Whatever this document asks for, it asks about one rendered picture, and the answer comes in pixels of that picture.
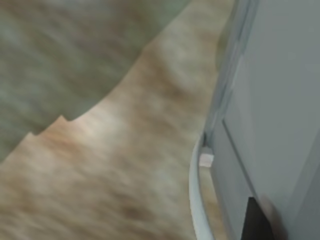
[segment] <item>black object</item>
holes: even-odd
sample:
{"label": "black object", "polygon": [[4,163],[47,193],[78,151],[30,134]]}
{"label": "black object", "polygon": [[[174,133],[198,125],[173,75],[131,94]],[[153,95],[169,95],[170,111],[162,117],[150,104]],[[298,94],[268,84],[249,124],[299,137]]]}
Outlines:
{"label": "black object", "polygon": [[241,240],[276,240],[268,219],[254,197],[248,200]]}

